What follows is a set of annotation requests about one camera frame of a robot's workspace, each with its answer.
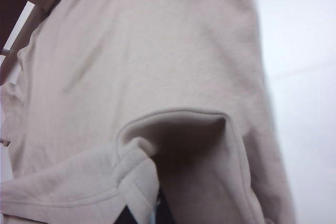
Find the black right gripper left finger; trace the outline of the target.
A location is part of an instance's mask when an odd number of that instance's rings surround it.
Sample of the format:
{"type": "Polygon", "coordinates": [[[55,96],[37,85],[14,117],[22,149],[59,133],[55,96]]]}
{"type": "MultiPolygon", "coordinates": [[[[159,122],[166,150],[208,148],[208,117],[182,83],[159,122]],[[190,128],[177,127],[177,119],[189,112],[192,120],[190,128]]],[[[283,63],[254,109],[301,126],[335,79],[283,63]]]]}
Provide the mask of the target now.
{"type": "Polygon", "coordinates": [[[149,201],[147,198],[125,198],[124,201],[137,223],[149,223],[149,201]]]}

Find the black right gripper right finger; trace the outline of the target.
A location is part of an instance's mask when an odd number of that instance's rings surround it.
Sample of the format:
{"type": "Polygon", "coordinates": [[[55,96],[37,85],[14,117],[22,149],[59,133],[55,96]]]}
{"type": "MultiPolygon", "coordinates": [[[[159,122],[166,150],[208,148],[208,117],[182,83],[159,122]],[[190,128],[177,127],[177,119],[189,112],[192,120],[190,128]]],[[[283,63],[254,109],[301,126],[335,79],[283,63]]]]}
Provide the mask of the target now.
{"type": "Polygon", "coordinates": [[[157,223],[173,224],[173,216],[162,189],[159,189],[157,197],[157,223]]]}

